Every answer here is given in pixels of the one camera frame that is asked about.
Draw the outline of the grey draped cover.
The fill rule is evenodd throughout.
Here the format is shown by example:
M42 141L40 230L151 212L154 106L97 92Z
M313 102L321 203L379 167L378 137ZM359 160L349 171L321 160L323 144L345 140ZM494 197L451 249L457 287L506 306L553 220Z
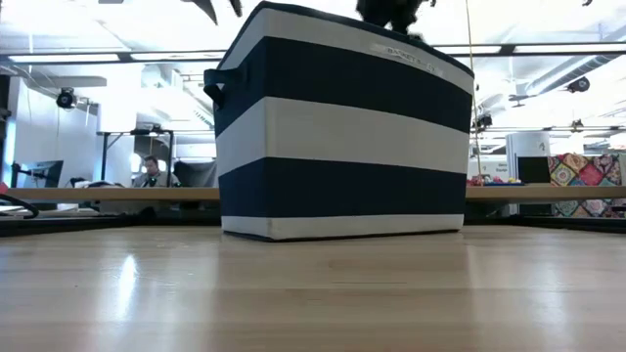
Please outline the grey draped cover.
M209 162L184 162L177 161L174 164L173 174L183 187L191 188L217 188L217 165L216 161Z

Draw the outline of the black computer monitor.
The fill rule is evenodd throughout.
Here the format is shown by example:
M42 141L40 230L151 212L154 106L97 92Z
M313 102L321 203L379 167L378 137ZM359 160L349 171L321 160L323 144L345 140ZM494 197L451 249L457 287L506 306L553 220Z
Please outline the black computer monitor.
M26 189L57 188L63 165L62 160L14 162L11 166L12 186Z
M525 184L551 182L549 159L546 156L520 156L517 159L517 178Z

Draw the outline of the person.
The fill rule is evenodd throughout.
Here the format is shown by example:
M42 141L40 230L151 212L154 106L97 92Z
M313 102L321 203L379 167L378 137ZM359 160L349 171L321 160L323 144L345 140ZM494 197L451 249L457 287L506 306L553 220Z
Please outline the person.
M178 187L180 181L174 174L161 171L158 167L158 160L153 155L144 158L146 172L136 177L132 186L134 188L165 188Z

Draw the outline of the white round pillar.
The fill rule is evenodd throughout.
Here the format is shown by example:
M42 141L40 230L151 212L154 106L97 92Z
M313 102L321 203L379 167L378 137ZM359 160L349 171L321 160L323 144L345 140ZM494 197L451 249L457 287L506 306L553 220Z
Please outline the white round pillar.
M548 132L518 132L506 136L509 177L517 178L517 159L520 156L551 156Z

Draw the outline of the colourful toy pile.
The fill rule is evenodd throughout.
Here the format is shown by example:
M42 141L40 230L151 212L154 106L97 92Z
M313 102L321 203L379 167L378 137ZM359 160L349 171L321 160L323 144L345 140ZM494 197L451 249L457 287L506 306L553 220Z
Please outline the colourful toy pile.
M517 187L524 186L524 183L515 178L502 179L499 176L477 175L467 180L467 185L470 187Z

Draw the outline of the colourful patchwork cloth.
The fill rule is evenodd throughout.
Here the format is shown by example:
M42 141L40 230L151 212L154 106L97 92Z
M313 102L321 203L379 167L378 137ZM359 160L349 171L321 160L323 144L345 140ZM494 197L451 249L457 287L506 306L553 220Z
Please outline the colourful patchwork cloth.
M626 186L626 154L558 154L548 157L556 187ZM557 217L626 218L626 198L566 200L553 206Z

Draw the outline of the beige desk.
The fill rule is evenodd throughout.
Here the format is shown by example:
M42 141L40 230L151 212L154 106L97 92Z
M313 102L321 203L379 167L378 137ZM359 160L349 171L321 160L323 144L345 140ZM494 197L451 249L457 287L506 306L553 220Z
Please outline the beige desk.
M5 191L6 196L35 201L78 202L85 200L220 200L216 188L50 188L20 189ZM596 198L626 198L626 187L553 187L531 184L527 186L468 187L468 201L502 200L571 200Z

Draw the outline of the navy striped fabric laundry bin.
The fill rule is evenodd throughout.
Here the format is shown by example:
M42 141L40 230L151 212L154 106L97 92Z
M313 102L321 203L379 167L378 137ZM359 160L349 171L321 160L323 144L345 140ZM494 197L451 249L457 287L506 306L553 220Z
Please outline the navy striped fabric laundry bin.
M462 228L474 75L456 59L263 1L203 80L225 232L280 242Z

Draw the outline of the black metal rack frame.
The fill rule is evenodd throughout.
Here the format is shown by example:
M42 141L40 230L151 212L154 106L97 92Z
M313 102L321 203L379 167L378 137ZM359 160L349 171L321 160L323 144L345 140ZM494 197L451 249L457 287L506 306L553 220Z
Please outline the black metal rack frame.
M152 129L141 129L135 128L130 131L98 131L98 136L103 137L103 150L102 150L102 158L101 158L101 174L100 178L102 181L106 179L107 173L107 159L108 159L108 150L112 147L122 136L148 136L148 137L158 137L161 135L168 135L168 156L166 166L167 172L167 180L166 186L171 187L171 176L172 176L172 160L173 160L173 145L175 141L175 132L170 129L162 129L153 127Z

